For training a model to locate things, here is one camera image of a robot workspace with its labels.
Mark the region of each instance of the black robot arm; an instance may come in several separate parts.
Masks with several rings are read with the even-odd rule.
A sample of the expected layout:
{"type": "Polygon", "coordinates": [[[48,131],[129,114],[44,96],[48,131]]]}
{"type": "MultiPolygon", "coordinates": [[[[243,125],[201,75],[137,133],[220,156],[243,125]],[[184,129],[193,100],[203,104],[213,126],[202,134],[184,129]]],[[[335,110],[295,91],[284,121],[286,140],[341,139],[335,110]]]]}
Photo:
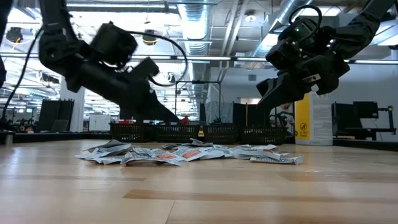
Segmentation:
{"type": "Polygon", "coordinates": [[[370,0],[347,26],[338,28],[320,27],[322,12],[316,6],[298,8],[290,18],[310,7],[318,12],[319,20],[297,18],[280,34],[277,45],[266,55],[279,70],[278,78],[257,85],[262,95],[259,105],[271,110],[302,100],[314,85],[319,95],[335,90],[339,77],[349,71],[344,59],[354,57],[371,43],[383,15],[394,3],[396,0],[370,0]]]}
{"type": "Polygon", "coordinates": [[[70,23],[65,0],[40,0],[43,34],[39,59],[47,68],[65,77],[70,91],[85,87],[148,119],[178,121],[159,103],[148,77],[159,73],[148,57],[131,71],[125,69],[137,48],[135,38],[112,22],[103,24],[91,44],[79,40],[70,23]]]}
{"type": "Polygon", "coordinates": [[[338,27],[331,37],[332,49],[344,59],[350,59],[367,47],[380,27],[383,15],[397,0],[368,1],[364,9],[347,25],[338,27]]]}

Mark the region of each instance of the wooden table surface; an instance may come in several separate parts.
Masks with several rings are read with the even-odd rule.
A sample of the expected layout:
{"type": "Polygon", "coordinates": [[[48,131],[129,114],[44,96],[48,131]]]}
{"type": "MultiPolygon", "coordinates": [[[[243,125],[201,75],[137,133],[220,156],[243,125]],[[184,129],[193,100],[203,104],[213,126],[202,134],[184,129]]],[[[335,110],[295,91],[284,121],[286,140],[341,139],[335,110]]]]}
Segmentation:
{"type": "Polygon", "coordinates": [[[280,146],[305,154],[299,166],[74,158],[105,142],[0,147],[0,223],[398,223],[396,152],[280,146]]]}

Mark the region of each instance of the black cable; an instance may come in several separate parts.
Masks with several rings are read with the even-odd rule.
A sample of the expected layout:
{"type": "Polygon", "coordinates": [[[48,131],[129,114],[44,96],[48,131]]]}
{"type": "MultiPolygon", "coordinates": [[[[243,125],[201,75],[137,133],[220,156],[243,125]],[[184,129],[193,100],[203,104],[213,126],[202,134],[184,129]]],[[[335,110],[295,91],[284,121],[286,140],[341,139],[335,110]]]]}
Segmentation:
{"type": "MultiPolygon", "coordinates": [[[[187,72],[187,70],[188,70],[188,58],[187,58],[187,55],[185,54],[184,49],[182,49],[182,47],[179,46],[178,43],[176,43],[176,42],[175,42],[174,40],[172,40],[172,39],[169,39],[169,38],[164,37],[164,36],[161,36],[161,35],[148,34],[148,33],[145,33],[145,32],[138,32],[138,31],[128,31],[128,32],[129,32],[130,34],[146,35],[146,36],[149,36],[149,37],[156,37],[156,38],[159,38],[159,39],[162,39],[162,40],[166,40],[166,41],[172,43],[176,48],[178,48],[178,49],[181,51],[182,55],[184,56],[185,69],[184,69],[184,71],[182,72],[182,75],[181,75],[180,79],[178,79],[175,83],[178,83],[178,82],[180,82],[180,81],[183,80],[183,78],[184,78],[184,76],[185,76],[185,74],[186,74],[186,72],[187,72]]],[[[168,85],[157,83],[152,77],[148,77],[148,79],[149,79],[153,84],[155,84],[155,85],[157,85],[157,86],[170,87],[170,86],[174,86],[174,85],[175,85],[175,83],[173,83],[173,84],[168,84],[168,85]]]]}
{"type": "Polygon", "coordinates": [[[300,40],[298,40],[297,42],[303,42],[304,40],[307,40],[308,38],[312,37],[313,35],[315,35],[317,33],[317,31],[321,28],[321,23],[322,23],[322,19],[323,19],[323,15],[322,15],[322,11],[319,9],[319,7],[316,6],[311,6],[311,5],[306,5],[306,6],[302,6],[297,8],[295,11],[293,11],[291,13],[291,15],[289,16],[289,24],[292,25],[293,24],[293,17],[296,13],[298,13],[300,10],[302,9],[314,9],[317,13],[318,13],[318,22],[317,22],[317,26],[315,27],[315,29],[309,33],[308,35],[306,35],[305,37],[301,38],[300,40]]]}
{"type": "MultiPolygon", "coordinates": [[[[373,121],[373,123],[374,123],[374,125],[376,126],[376,128],[377,129],[379,129],[379,126],[377,125],[377,123],[376,123],[376,121],[375,121],[375,119],[371,119],[372,121],[373,121]]],[[[383,136],[381,135],[381,133],[379,132],[379,135],[380,135],[380,140],[382,140],[383,141],[383,136]]]]}
{"type": "Polygon", "coordinates": [[[43,31],[43,26],[40,27],[39,31],[36,33],[35,38],[33,39],[32,43],[30,44],[29,50],[27,51],[27,54],[26,54],[25,64],[24,64],[24,66],[23,66],[23,68],[22,68],[22,71],[21,71],[21,76],[19,77],[19,80],[18,80],[17,84],[15,85],[14,90],[13,90],[13,91],[11,92],[11,94],[8,96],[7,102],[6,102],[6,104],[4,105],[4,108],[2,109],[2,118],[5,118],[5,117],[6,117],[6,111],[7,111],[8,105],[10,104],[12,97],[14,97],[15,92],[17,91],[19,85],[20,85],[21,82],[22,82],[22,79],[24,78],[25,71],[26,71],[26,66],[27,66],[27,63],[28,63],[29,57],[30,57],[30,53],[32,53],[33,47],[34,47],[34,45],[35,45],[35,43],[36,43],[36,40],[37,40],[37,38],[39,37],[39,35],[40,35],[40,33],[41,33],[42,31],[43,31]]]}

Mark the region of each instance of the yellow caution sign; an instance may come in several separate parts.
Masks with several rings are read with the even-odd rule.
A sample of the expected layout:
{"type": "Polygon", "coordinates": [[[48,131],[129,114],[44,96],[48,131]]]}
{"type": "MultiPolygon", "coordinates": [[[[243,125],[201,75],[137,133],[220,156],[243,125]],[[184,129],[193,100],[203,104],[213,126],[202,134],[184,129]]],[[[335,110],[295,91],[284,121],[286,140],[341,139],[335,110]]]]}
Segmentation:
{"type": "Polygon", "coordinates": [[[205,137],[205,132],[203,131],[203,126],[199,127],[198,137],[205,137]]]}
{"type": "Polygon", "coordinates": [[[303,100],[295,103],[295,135],[296,139],[310,140],[310,98],[308,94],[303,100]]]}

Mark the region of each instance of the black basket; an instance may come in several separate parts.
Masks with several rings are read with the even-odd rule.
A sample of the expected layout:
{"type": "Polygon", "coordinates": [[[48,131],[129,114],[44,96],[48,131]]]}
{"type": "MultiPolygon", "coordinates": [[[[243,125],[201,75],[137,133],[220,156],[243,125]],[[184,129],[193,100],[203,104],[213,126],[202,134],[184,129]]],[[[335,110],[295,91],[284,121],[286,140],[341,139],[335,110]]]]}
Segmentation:
{"type": "Polygon", "coordinates": [[[149,124],[111,124],[112,138],[121,142],[149,142],[152,132],[149,124]]]}
{"type": "Polygon", "coordinates": [[[286,132],[287,128],[241,128],[241,144],[281,145],[285,143],[286,132]]]}
{"type": "Polygon", "coordinates": [[[204,126],[205,142],[214,144],[234,144],[238,137],[238,128],[233,125],[204,126]]]}
{"type": "Polygon", "coordinates": [[[190,139],[198,138],[199,126],[197,125],[159,125],[156,126],[155,140],[157,142],[190,143],[190,139]]]}

